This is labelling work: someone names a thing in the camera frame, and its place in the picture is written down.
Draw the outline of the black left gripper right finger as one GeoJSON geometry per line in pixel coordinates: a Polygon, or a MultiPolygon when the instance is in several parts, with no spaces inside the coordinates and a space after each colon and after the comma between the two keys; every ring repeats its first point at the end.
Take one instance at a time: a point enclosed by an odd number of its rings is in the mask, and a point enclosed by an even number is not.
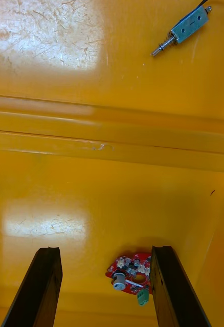
{"type": "Polygon", "coordinates": [[[150,283],[158,326],[210,326],[171,246],[152,247],[150,283]]]}

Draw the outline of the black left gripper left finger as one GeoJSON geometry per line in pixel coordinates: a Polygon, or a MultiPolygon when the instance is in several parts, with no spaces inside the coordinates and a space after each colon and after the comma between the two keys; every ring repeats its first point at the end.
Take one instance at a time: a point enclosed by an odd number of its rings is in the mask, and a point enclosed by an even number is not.
{"type": "Polygon", "coordinates": [[[53,326],[62,277],[60,249],[38,249],[2,326],[53,326]]]}

